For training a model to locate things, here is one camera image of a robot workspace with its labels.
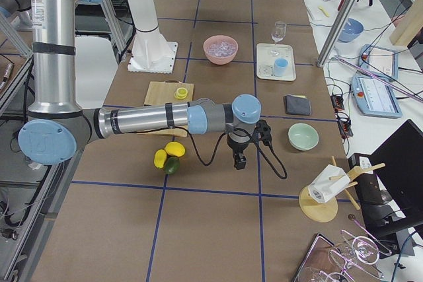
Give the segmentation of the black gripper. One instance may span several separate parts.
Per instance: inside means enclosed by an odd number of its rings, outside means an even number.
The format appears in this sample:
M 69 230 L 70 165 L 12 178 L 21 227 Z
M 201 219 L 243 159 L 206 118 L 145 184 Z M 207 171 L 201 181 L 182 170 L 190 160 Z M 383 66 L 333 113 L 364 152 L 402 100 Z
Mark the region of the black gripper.
M 245 133 L 229 133 L 227 135 L 227 145 L 232 150 L 232 156 L 234 160 L 234 167 L 236 169 L 244 169 L 247 164 L 247 159 L 243 154 L 244 150 L 251 143 L 251 138 Z

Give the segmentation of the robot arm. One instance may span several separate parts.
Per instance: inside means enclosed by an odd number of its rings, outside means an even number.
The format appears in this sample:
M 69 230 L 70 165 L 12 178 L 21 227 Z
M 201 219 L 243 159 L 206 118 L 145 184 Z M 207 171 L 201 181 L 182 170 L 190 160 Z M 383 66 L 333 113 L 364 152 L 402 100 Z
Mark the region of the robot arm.
M 160 106 L 85 110 L 75 96 L 75 8 L 78 0 L 31 0 L 34 102 L 17 141 L 30 160 L 55 165 L 96 139 L 124 133 L 183 129 L 189 135 L 218 132 L 232 148 L 235 167 L 257 142 L 260 101 L 242 94 L 229 104 L 208 99 Z

